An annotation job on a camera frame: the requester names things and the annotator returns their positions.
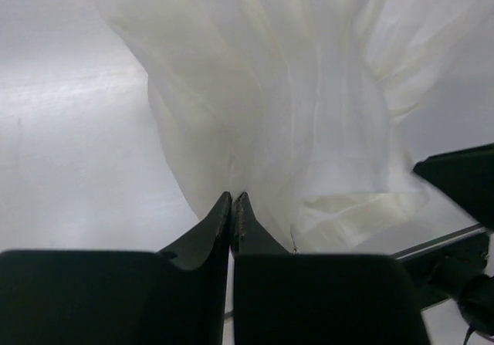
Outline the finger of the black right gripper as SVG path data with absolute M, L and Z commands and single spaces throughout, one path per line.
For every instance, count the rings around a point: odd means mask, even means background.
M 474 218 L 493 228 L 493 145 L 437 154 L 418 162 L 413 172 Z

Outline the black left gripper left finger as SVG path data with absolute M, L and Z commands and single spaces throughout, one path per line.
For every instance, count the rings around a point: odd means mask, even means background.
M 1 254 L 3 344 L 220 344 L 232 198 L 157 252 Z

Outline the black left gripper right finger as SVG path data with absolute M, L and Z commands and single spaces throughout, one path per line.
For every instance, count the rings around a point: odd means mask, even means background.
M 427 344 L 409 275 L 387 255 L 293 254 L 232 207 L 237 344 Z

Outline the white skirt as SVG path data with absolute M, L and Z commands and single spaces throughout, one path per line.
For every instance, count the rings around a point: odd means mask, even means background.
M 147 73 L 192 211 L 247 193 L 289 250 L 351 249 L 428 202 L 397 125 L 493 0 L 95 0 Z

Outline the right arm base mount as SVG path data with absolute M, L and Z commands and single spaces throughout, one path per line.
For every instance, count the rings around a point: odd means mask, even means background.
M 493 277 L 486 274 L 486 268 L 474 266 L 466 257 L 443 255 L 435 261 L 425 282 L 445 295 L 446 301 L 450 299 L 456 303 L 468 326 L 464 343 L 468 343 L 473 333 L 493 341 Z M 418 305 L 425 310 L 415 285 L 414 288 Z

